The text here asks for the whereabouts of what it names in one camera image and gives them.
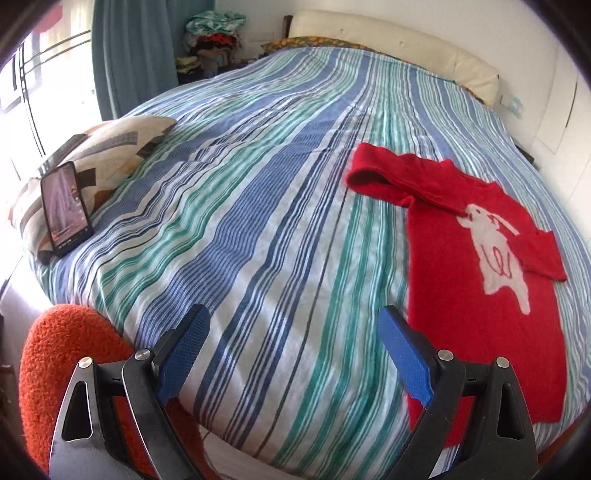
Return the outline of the black smartphone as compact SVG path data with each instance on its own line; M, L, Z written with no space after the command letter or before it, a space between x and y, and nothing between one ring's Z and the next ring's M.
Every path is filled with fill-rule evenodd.
M94 233L74 163L64 162L46 173L40 188L52 251L63 258Z

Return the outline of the cream padded headboard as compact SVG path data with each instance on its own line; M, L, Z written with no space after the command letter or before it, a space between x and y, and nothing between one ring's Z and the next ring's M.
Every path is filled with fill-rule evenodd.
M325 37L361 44L452 80L493 107L498 71L469 51L394 22L325 10L301 10L290 20L291 37Z

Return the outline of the pile of clothes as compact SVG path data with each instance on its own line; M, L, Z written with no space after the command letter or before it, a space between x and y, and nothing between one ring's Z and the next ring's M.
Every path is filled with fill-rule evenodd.
M242 48L240 30L246 16L232 11L207 10L184 25L184 53L174 60L180 84L212 78L238 68Z

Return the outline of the patterned beige pillow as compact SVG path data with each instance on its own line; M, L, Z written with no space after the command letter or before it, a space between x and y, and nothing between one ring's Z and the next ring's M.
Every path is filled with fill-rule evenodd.
M140 115L106 121L85 133L85 139L64 160L74 163L88 214L114 194L174 126L176 121L170 117ZM8 220L35 260L47 265L54 253L39 178L30 178L21 187L8 211Z

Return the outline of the orange fuzzy clothing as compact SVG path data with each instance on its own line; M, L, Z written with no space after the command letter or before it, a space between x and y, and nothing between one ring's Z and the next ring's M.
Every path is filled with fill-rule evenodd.
M89 356L99 364L117 362L126 360L132 353L133 347L112 324L87 307L55 305L34 322L21 357L19 407L28 453L44 473L49 473L55 424L78 361ZM115 408L132 465L144 474L153 475L127 402L116 397ZM171 400L166 412L195 465L207 479L218 479L204 458L197 420L178 400Z

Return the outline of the yellow patterned pillow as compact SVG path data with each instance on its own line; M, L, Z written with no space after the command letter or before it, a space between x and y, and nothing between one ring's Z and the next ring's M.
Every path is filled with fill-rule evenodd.
M271 41L262 45L264 54L272 54L283 49L294 49L304 47L339 47L370 51L370 48L362 44L346 42L344 40L332 39L318 36L288 37Z

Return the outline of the red sweater with white bunny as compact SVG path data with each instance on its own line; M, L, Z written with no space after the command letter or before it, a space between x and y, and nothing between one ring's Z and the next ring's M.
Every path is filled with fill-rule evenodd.
M567 275L554 234L451 160L363 143L346 183L407 211L409 324L464 361L507 358L532 421L559 421L567 360L554 286Z

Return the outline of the teal curtain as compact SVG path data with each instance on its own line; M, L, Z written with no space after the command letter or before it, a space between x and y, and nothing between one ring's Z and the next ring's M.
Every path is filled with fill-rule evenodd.
M96 1L91 55L101 118L120 118L177 87L185 24L212 8L212 1Z

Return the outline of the wall socket with blue stickers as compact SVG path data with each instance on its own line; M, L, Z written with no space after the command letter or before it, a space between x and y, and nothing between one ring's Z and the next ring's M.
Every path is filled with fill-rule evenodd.
M509 110L516 118L521 119L524 111L522 101L516 96L504 95L502 105Z

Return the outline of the blue green striped bedspread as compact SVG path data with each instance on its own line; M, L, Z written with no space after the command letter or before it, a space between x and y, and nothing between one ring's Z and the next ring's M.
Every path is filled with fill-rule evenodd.
M193 304L211 333L181 392L207 429L310 479L375 479L410 432L377 335L409 293L406 216L346 190L356 144L451 159L497 181L558 236L567 386L544 447L590 399L583 240L496 114L461 87L368 51L283 50L137 108L176 126L93 216L93 237L38 266L54 303L91 307L138 346Z

